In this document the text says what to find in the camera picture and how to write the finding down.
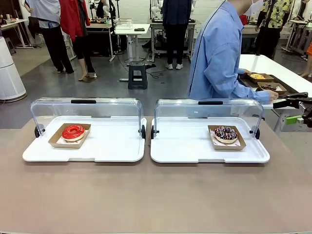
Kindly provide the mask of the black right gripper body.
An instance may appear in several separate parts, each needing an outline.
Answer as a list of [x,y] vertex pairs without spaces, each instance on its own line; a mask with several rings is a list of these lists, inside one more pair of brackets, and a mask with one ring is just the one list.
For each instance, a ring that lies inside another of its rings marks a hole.
[[307,127],[312,127],[312,102],[302,101],[301,105],[303,106],[304,112],[302,114],[303,123],[307,125]]

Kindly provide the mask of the person's right hand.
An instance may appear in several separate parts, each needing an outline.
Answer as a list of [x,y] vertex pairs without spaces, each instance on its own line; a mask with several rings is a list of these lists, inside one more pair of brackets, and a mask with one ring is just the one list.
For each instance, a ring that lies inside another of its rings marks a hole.
[[279,97],[279,94],[275,91],[272,91],[272,90],[267,90],[266,93],[268,93],[268,95],[269,95],[270,102],[278,99],[278,97]]

